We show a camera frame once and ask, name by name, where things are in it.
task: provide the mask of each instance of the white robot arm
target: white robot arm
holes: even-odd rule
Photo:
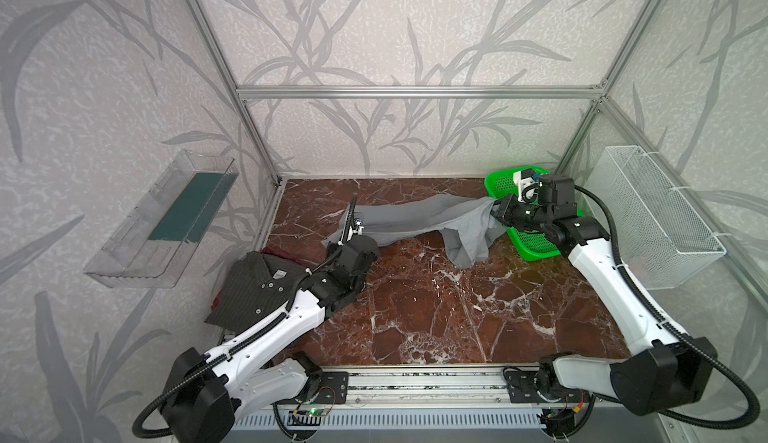
[[[611,239],[616,234],[615,224],[602,202],[565,175],[527,170],[517,179],[527,184],[524,201],[510,194],[500,200],[493,216],[505,227],[543,233],[554,243],[594,287],[632,355],[626,360],[570,354],[545,357],[536,375],[537,392],[556,400],[563,389],[581,389],[593,398],[600,395],[618,401],[636,415],[662,411],[706,428],[736,429],[752,423],[760,414],[754,393],[716,360],[715,348],[706,338],[692,339],[660,309],[621,262],[615,238]],[[532,181],[538,185],[533,189]],[[608,218],[610,234],[595,218],[577,215],[576,189],[598,202]],[[286,294],[293,297],[285,305],[205,355],[189,349],[179,356],[163,394],[136,418],[133,431],[137,437],[173,434],[180,443],[215,443],[245,415],[276,401],[306,401],[317,394],[322,370],[305,355],[272,368],[265,368],[265,364],[354,301],[364,289],[368,269],[379,250],[373,239],[360,234],[354,203],[342,231],[345,241],[330,251],[330,258],[314,273],[288,289]],[[744,415],[728,421],[705,421],[668,411],[698,401],[713,368],[744,393],[748,403]],[[143,427],[155,409],[165,418],[168,429]]]

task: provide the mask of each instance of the wall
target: wall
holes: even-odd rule
[[[597,84],[643,1],[202,0],[239,85]],[[287,175],[485,176],[556,161],[587,102],[490,105],[270,100],[251,111]]]
[[[0,440],[132,441],[272,189],[181,0],[0,8]],[[83,275],[182,148],[240,176],[175,288]]]
[[[610,93],[763,269],[767,27],[768,0],[668,0]],[[592,134],[603,133],[597,125]],[[768,404],[768,319],[723,260],[653,295],[692,335],[707,336],[763,408]],[[743,410],[743,397],[719,375],[701,402],[684,409],[706,419],[733,418]],[[763,441],[768,417],[763,411],[739,431],[694,431],[703,443]]]

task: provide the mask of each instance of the marble surface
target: marble surface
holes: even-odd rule
[[[306,265],[320,241],[359,204],[398,204],[436,193],[486,196],[481,179],[291,180],[266,250]],[[506,236],[470,269],[448,260],[437,232],[382,247],[355,303],[279,355],[304,351],[320,365],[523,363],[555,352],[628,355],[618,327],[561,256],[526,262]]]

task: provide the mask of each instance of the metal rail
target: metal rail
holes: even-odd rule
[[[244,100],[264,98],[598,98],[592,86],[243,86]]]
[[[269,170],[270,177],[274,183],[279,183],[280,175],[277,173],[275,164],[270,158],[269,152],[266,150],[266,146],[264,145],[264,141],[261,139],[261,135],[259,135],[259,131],[256,128],[254,119],[250,116],[250,112],[248,112],[248,109],[246,108],[245,103],[243,103],[243,100],[237,95],[237,84],[232,77],[232,72],[230,71],[229,66],[226,64],[224,53],[221,51],[221,47],[219,46],[219,43],[214,36],[212,27],[208,23],[208,20],[205,16],[205,11],[203,10],[203,6],[200,4],[199,0],[183,1],[186,4],[187,10],[190,12],[200,37],[203,39],[203,43],[205,44],[208,53],[214,60],[214,66],[216,67],[219,76],[221,76],[221,79],[224,81],[226,92],[229,94],[233,102],[237,116],[240,117],[240,121],[245,127],[248,138],[254,143],[256,151],[259,153],[261,160],[264,161],[264,165]]]

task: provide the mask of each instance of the clear plastic tray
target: clear plastic tray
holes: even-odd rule
[[[231,157],[182,150],[85,274],[110,287],[173,288],[237,175]]]

